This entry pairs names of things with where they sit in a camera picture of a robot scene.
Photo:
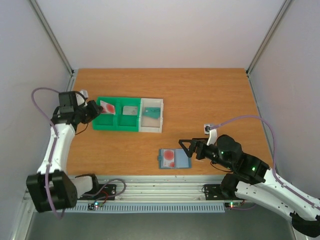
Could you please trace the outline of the teal leather card holder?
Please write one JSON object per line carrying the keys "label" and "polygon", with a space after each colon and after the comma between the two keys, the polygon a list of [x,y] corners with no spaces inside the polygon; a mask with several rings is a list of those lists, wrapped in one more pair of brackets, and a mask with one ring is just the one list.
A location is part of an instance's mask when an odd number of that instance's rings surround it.
{"label": "teal leather card holder", "polygon": [[[162,167],[162,154],[163,150],[170,149],[175,152],[175,167],[174,168],[164,168]],[[187,157],[184,150],[182,148],[161,148],[158,151],[158,167],[159,169],[190,169],[192,167],[191,158]]]}

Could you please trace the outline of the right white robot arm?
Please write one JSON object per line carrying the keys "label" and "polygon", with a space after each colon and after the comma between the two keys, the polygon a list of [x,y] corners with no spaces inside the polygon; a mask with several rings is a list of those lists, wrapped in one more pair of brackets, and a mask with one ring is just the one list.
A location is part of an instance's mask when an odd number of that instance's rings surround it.
{"label": "right white robot arm", "polygon": [[320,200],[280,177],[258,157],[243,152],[240,143],[224,134],[213,144],[206,138],[181,139],[179,145],[188,157],[209,159],[229,172],[220,184],[225,198],[249,200],[289,221],[303,235],[320,235]]}

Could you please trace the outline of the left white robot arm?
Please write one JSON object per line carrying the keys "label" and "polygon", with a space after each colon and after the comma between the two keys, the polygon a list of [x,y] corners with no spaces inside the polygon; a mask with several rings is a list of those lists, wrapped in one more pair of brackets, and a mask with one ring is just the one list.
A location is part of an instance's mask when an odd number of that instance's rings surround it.
{"label": "left white robot arm", "polygon": [[71,179],[67,160],[79,124],[88,125],[102,113],[102,107],[89,100],[86,90],[58,93],[59,105],[51,117],[50,139],[42,163],[35,174],[26,179],[27,190],[39,213],[73,208],[77,200],[87,196],[96,199],[101,187],[94,173]]}

